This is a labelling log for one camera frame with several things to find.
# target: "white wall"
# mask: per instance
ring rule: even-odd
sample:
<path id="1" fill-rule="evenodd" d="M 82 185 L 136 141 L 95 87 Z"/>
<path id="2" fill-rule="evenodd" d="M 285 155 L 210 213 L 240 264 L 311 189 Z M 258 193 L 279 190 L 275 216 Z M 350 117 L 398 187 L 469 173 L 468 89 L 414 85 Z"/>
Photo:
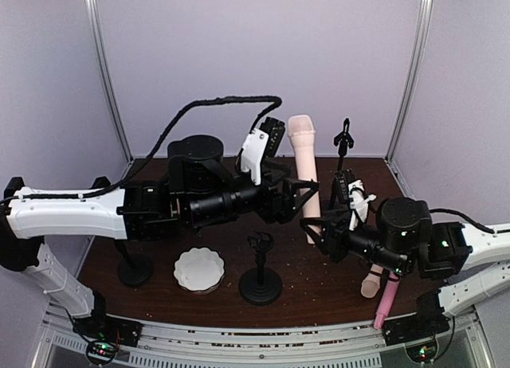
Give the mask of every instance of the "white wall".
<path id="1" fill-rule="evenodd" d="M 396 154 L 401 177 L 416 198 L 488 224 L 510 222 L 508 1 L 434 0 Z M 509 306 L 508 293 L 478 306 L 498 367 L 508 365 Z"/>
<path id="2" fill-rule="evenodd" d="M 0 191 L 16 175 L 45 189 L 117 179 L 124 161 L 84 0 L 0 0 L 0 38 Z M 75 270 L 84 237 L 51 245 Z M 0 268 L 1 366 L 28 366 L 46 304 L 31 281 Z"/>
<path id="3" fill-rule="evenodd" d="M 133 154 L 148 153 L 192 100 L 275 94 L 284 100 L 275 116 L 312 116 L 318 155 L 336 154 L 332 139 L 346 116 L 350 155 L 385 155 L 420 1 L 97 0 Z M 209 133 L 236 154 L 261 108 L 190 112 L 172 138 Z M 292 153 L 288 140 L 280 153 Z"/>

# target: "black holder stand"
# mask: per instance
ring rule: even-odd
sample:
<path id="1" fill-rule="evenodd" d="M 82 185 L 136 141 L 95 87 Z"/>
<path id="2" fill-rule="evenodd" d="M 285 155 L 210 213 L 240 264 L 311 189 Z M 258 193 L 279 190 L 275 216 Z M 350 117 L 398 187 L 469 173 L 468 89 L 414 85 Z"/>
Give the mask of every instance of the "black holder stand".
<path id="1" fill-rule="evenodd" d="M 352 149 L 354 146 L 354 140 L 349 134 L 349 127 L 351 122 L 349 119 L 345 119 L 343 121 L 343 131 L 341 131 L 334 139 L 333 144 L 338 147 L 338 165 L 336 167 L 335 177 L 333 178 L 333 183 L 331 184 L 331 196 L 329 198 L 328 210 L 332 210 L 335 208 L 336 199 L 341 196 L 341 194 L 345 195 L 342 190 L 342 187 L 339 185 L 339 179 L 344 177 L 341 176 L 342 166 L 343 166 L 343 158 L 347 155 L 347 149 Z"/>
<path id="2" fill-rule="evenodd" d="M 265 254 L 273 248 L 271 234 L 256 232 L 258 237 L 248 237 L 248 243 L 255 249 L 257 267 L 245 272 L 239 280 L 239 292 L 244 300 L 255 306 L 265 306 L 277 300 L 283 290 L 280 276 L 271 268 L 265 268 Z"/>
<path id="3" fill-rule="evenodd" d="M 139 287 L 152 276 L 152 262 L 142 254 L 129 255 L 124 241 L 114 241 L 115 248 L 124 260 L 119 263 L 117 276 L 128 287 Z"/>

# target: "wooden table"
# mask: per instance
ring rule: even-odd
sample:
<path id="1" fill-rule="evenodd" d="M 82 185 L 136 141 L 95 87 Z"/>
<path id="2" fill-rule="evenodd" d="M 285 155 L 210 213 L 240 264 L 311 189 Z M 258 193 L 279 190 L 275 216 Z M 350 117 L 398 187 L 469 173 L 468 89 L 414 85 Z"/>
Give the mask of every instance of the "wooden table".
<path id="1" fill-rule="evenodd" d="M 294 163 L 289 158 L 277 161 Z M 322 199 L 329 197 L 336 163 L 337 159 L 317 159 Z M 367 192 L 378 195 L 376 205 L 382 198 L 402 195 L 382 159 L 346 159 L 344 167 L 350 167 L 363 180 Z M 165 159 L 153 160 L 137 178 L 159 179 L 166 168 Z M 113 242 L 97 238 L 80 280 L 104 295 L 108 312 L 157 322 L 205 327 L 296 327 L 373 319 L 380 295 L 365 299 L 359 293 L 367 270 L 359 266 L 358 258 L 348 256 L 333 264 L 315 246 L 307 244 L 298 221 L 296 218 L 285 225 L 266 225 L 256 214 L 249 213 L 238 221 L 204 228 L 197 236 L 184 234 L 168 241 L 129 243 L 131 252 L 149 256 L 154 264 L 151 280 L 137 289 L 119 282 L 116 269 L 121 256 Z M 254 252 L 246 241 L 254 230 L 267 231 L 275 237 L 267 266 L 276 270 L 284 282 L 279 300 L 267 307 L 246 303 L 237 289 L 242 273 L 255 266 Z M 204 296 L 185 292 L 173 277 L 179 255 L 201 246 L 218 251 L 226 263 L 221 286 Z M 440 283 L 420 280 L 417 273 L 408 276 L 400 283 L 391 314 L 416 311 L 416 298 Z"/>

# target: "white ceramic bowl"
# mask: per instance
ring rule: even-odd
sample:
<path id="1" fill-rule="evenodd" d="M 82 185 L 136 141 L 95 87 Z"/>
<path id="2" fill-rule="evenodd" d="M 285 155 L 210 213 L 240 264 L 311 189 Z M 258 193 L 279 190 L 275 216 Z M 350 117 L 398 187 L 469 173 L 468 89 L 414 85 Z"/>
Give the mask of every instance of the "white ceramic bowl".
<path id="1" fill-rule="evenodd" d="M 174 276 L 179 286 L 195 294 L 214 291 L 225 275 L 225 261 L 207 247 L 193 248 L 175 262 Z"/>

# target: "pink tube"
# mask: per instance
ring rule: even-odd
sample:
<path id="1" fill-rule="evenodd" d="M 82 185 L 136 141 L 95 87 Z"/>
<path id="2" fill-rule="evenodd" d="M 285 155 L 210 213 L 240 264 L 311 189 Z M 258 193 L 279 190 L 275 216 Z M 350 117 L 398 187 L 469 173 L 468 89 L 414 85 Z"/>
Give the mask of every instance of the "pink tube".
<path id="1" fill-rule="evenodd" d="M 294 115 L 288 119 L 288 137 L 296 155 L 297 177 L 303 181 L 317 181 L 316 156 L 313 149 L 316 131 L 308 115 Z M 303 217 L 320 217 L 319 193 L 315 193 L 303 206 Z M 320 234 L 320 228 L 312 227 Z M 307 235 L 308 243 L 314 241 Z"/>
<path id="2" fill-rule="evenodd" d="M 378 266 L 377 264 L 373 264 L 370 269 L 371 272 L 376 272 L 378 274 L 382 274 L 384 268 Z M 381 278 L 374 274 L 368 273 L 367 277 L 361 282 L 361 295 L 364 297 L 371 299 L 377 295 L 379 289 L 381 288 Z"/>
<path id="3" fill-rule="evenodd" d="M 397 279 L 397 276 L 393 272 L 390 272 L 390 278 Z M 392 282 L 391 280 L 388 280 L 386 284 L 381 303 L 379 303 L 379 308 L 375 316 L 374 328 L 376 330 L 380 330 L 383 327 L 384 321 L 390 314 L 391 306 L 393 306 L 393 301 L 397 295 L 398 285 L 399 282 Z"/>

